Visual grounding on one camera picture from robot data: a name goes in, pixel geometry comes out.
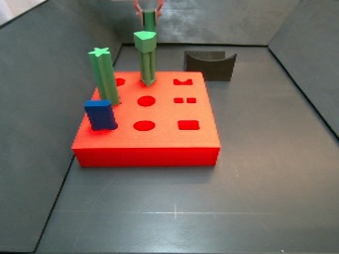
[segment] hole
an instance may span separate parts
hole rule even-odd
[[[155,103],[155,97],[152,96],[141,96],[137,99],[137,104],[143,107],[149,107]]]
[[[116,86],[121,86],[124,85],[125,80],[123,78],[116,78],[114,82],[116,82]]]
[[[183,98],[173,98],[175,103],[184,103],[184,99]]]
[[[175,85],[192,85],[193,81],[191,78],[188,78],[185,81],[180,81],[177,78],[173,79]]]
[[[196,103],[196,98],[187,98],[187,103]]]
[[[152,121],[139,121],[133,124],[133,129],[137,131],[149,131],[155,127],[155,123]]]
[[[179,130],[199,130],[199,121],[197,120],[180,120],[177,121]]]

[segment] gray floor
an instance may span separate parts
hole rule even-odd
[[[267,48],[157,47],[239,54],[209,82],[223,149],[213,168],[70,168],[38,252],[337,252],[339,148]],[[116,70],[137,70],[124,47]]]

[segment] blue rectangular block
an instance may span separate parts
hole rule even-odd
[[[90,129],[93,131],[114,130],[117,128],[110,101],[108,99],[88,100],[84,103],[84,110],[89,119]]]

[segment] red board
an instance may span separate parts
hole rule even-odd
[[[72,146],[81,166],[215,165],[220,140],[203,75],[160,71],[149,87],[140,72],[116,72],[114,78],[117,129],[92,131],[84,116]]]

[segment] green peg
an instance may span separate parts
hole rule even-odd
[[[155,81],[156,33],[148,31],[133,33],[133,44],[140,51],[141,81],[149,86]]]
[[[108,99],[112,105],[117,105],[118,95],[113,78],[109,49],[93,48],[88,56],[100,98]]]
[[[143,29],[144,31],[155,32],[156,18],[155,10],[143,11]]]

